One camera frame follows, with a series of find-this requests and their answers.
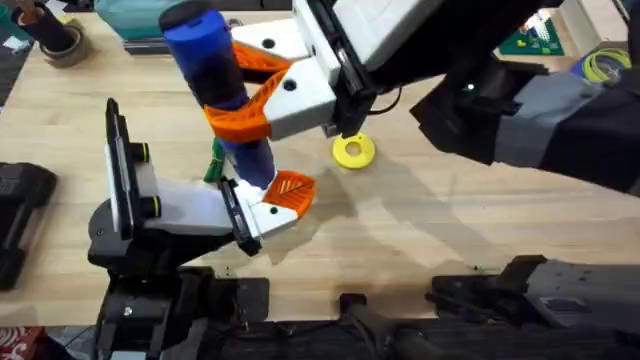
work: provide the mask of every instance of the green object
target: green object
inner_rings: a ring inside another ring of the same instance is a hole
[[[204,178],[202,179],[202,181],[207,184],[217,183],[220,178],[222,178],[222,170],[224,169],[224,160],[226,155],[218,138],[213,139],[211,152],[211,163],[209,163],[207,172],[204,174]]]
[[[535,37],[529,31],[518,30],[500,45],[500,53],[503,55],[564,56],[564,49],[553,22],[549,19],[545,22],[545,26],[549,33],[549,41]]]
[[[31,36],[29,36],[29,34],[24,32],[18,25],[11,21],[11,10],[3,4],[0,4],[0,27],[22,41],[31,40]]]

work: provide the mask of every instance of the screw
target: screw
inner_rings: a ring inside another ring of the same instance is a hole
[[[265,49],[273,49],[276,46],[276,42],[273,39],[262,40],[262,47]]]
[[[294,80],[289,79],[286,80],[282,86],[287,91],[293,91],[298,87],[298,84]]]

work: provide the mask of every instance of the red object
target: red object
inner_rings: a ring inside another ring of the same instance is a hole
[[[32,360],[42,327],[0,328],[0,360]]]

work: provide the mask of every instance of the yellow cable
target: yellow cable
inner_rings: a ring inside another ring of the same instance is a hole
[[[589,54],[582,62],[582,71],[587,77],[587,80],[594,82],[610,80],[609,74],[600,69],[597,61],[598,57],[608,57],[619,62],[626,69],[631,68],[631,59],[626,51],[615,48],[600,49]]]

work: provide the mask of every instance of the yellow tape roll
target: yellow tape roll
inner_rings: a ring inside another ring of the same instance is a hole
[[[359,154],[349,154],[347,147],[350,146],[359,149]],[[373,162],[373,158],[376,156],[376,146],[373,140],[363,133],[346,139],[338,136],[333,141],[332,153],[333,158],[340,166],[347,169],[362,169]]]

